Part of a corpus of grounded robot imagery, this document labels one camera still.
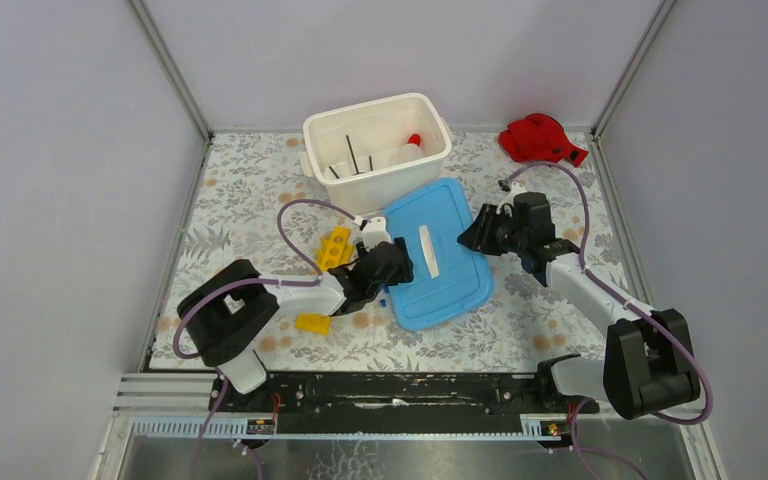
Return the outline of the blue plastic bin lid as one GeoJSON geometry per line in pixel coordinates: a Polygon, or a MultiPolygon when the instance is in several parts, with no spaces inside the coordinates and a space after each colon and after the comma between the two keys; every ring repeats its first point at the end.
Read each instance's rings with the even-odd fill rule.
{"type": "Polygon", "coordinates": [[[389,289],[398,324],[425,330],[484,305],[494,278],[486,257],[458,243],[473,223],[464,189],[440,178],[384,207],[387,232],[402,238],[413,280],[389,289]]]}

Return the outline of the black wire tripod stand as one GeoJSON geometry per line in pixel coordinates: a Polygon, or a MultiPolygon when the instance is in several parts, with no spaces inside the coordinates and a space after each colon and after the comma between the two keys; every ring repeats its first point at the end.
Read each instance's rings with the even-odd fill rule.
{"type": "Polygon", "coordinates": [[[328,178],[342,180],[374,171],[373,156],[371,154],[366,157],[359,155],[349,135],[345,136],[345,145],[348,153],[347,159],[326,166],[323,173],[328,178]]]}

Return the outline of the red capped wash bottle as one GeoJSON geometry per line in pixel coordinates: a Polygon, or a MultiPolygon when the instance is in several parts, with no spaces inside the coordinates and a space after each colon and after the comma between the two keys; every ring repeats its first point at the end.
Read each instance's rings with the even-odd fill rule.
{"type": "Polygon", "coordinates": [[[418,133],[412,134],[404,145],[398,147],[385,157],[384,166],[388,168],[421,159],[423,157],[421,144],[421,135],[418,133]]]}

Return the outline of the white plastic storage bin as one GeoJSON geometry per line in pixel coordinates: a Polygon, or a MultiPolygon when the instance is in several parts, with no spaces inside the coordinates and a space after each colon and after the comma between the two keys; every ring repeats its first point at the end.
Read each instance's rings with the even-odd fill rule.
{"type": "Polygon", "coordinates": [[[405,93],[314,114],[303,123],[306,176],[322,185],[330,202],[352,214],[380,210],[435,181],[453,148],[452,132],[431,100],[405,93]],[[386,168],[385,157],[418,133],[421,159],[386,168]],[[348,179],[328,178],[326,166],[346,160],[345,136],[356,152],[373,156],[374,171],[348,179]]]}

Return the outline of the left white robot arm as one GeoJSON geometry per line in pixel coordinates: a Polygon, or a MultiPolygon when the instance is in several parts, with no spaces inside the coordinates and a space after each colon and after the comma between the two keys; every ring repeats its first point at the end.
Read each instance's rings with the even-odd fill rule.
{"type": "Polygon", "coordinates": [[[412,280],[413,262],[401,237],[312,276],[265,278],[251,261],[236,260],[180,301],[173,346],[179,357],[216,369],[229,381],[232,398],[256,411],[269,401],[271,387],[254,340],[273,318],[352,314],[383,288],[412,280]]]}

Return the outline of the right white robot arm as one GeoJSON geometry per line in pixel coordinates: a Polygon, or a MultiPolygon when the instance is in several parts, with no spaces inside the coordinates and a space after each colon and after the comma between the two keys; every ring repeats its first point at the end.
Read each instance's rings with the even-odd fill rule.
{"type": "Polygon", "coordinates": [[[514,254],[542,286],[563,296],[603,334],[600,360],[567,355],[539,363],[535,402],[557,412],[572,398],[609,403],[621,417],[663,416],[698,400],[703,382],[687,321],[632,299],[585,265],[582,249],[557,236],[546,196],[519,193],[485,204],[458,238],[488,256],[514,254]]]}

